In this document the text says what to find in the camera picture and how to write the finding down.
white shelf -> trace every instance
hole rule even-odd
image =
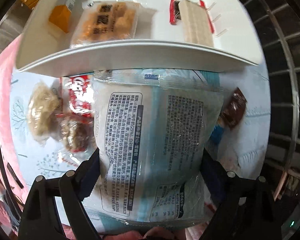
[[[203,0],[207,7],[215,3],[209,10],[212,20],[218,17],[213,23],[214,48],[184,43],[182,21],[178,21],[177,25],[169,23],[170,0],[134,1],[144,7],[138,18],[135,39],[68,49],[82,14],[81,2],[75,4],[70,32],[64,34],[48,22],[57,0],[40,0],[25,28],[16,68],[58,77],[93,70],[136,67],[222,72],[262,62],[258,36],[238,0]]]

blue label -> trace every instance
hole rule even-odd
[[[157,74],[145,74],[145,79],[158,80],[159,75],[157,75]]]
[[[132,210],[134,190],[136,186],[142,116],[143,116],[143,105],[139,105],[137,109],[137,121],[136,121],[134,142],[133,142],[132,167],[131,167],[130,187],[129,187],[128,206],[127,206],[127,210],[129,211]]]

bread package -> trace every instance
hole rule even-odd
[[[27,122],[31,134],[40,144],[56,130],[55,111],[58,107],[58,96],[45,83],[39,82],[30,98]]]
[[[95,2],[85,9],[71,39],[71,48],[98,41],[133,39],[140,4]]]

snack bag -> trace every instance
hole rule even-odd
[[[97,41],[132,39],[134,37],[138,9],[135,2],[95,2],[84,10],[74,31],[71,48]]]
[[[43,82],[37,84],[32,92],[27,115],[28,127],[34,139],[44,144],[55,132],[57,125],[55,110],[60,106],[60,100]]]
[[[233,92],[231,100],[226,109],[222,111],[221,118],[229,126],[230,130],[235,128],[241,121],[246,110],[247,100],[239,88]]]
[[[204,216],[199,170],[223,95],[187,79],[146,77],[95,73],[101,179],[84,205],[127,225],[186,227]]]
[[[93,117],[92,75],[61,78],[63,112]]]
[[[93,119],[76,114],[56,114],[60,140],[63,147],[58,150],[58,160],[71,165],[80,165],[96,150],[93,134]]]

plastic food package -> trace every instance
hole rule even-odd
[[[246,110],[247,100],[241,90],[237,88],[231,97],[226,109],[222,111],[221,118],[229,126],[230,130],[237,126],[241,121]]]
[[[93,117],[92,75],[61,78],[63,112]]]
[[[140,6],[132,1],[93,3],[83,11],[70,47],[98,41],[133,39]]]
[[[197,3],[182,0],[178,4],[185,41],[214,47],[207,11]]]
[[[52,10],[49,22],[68,33],[69,19],[76,0],[58,0]]]
[[[56,130],[55,110],[60,106],[60,100],[43,82],[40,82],[32,92],[27,122],[34,139],[40,144]]]
[[[58,151],[58,159],[79,165],[88,160],[97,148],[93,136],[93,119],[75,114],[56,114],[60,125],[63,148]]]
[[[179,221],[189,226],[202,221],[199,168],[222,94],[187,79],[125,78],[119,73],[95,74],[94,133],[101,181],[94,205],[85,206],[129,225],[166,227]]]

